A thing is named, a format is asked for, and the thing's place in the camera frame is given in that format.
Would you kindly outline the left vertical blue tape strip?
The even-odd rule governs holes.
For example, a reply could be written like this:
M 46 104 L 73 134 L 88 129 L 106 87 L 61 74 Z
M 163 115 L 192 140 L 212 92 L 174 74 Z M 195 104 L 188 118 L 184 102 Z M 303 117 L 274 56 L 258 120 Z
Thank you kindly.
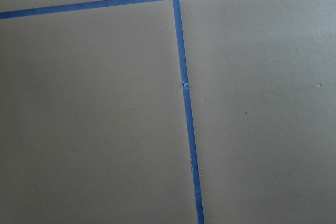
M 184 108 L 185 108 L 185 116 L 186 116 L 188 145 L 189 145 L 189 150 L 190 150 L 191 170 L 192 170 L 192 177 L 193 177 L 197 222 L 204 223 L 205 219 L 204 219 L 204 210 L 203 210 L 203 202 L 202 202 L 201 182 L 199 178 L 199 167 L 198 167 L 197 147 L 196 147 L 195 132 L 194 132 L 190 86 L 189 86 L 189 80 L 188 80 L 188 70 L 187 70 L 187 60 L 186 60 L 184 34 L 183 34 L 181 5 L 180 5 L 180 0 L 172 0 L 172 3 L 173 3 L 178 56 L 179 56 L 179 62 L 180 62 L 181 83 L 182 83 Z

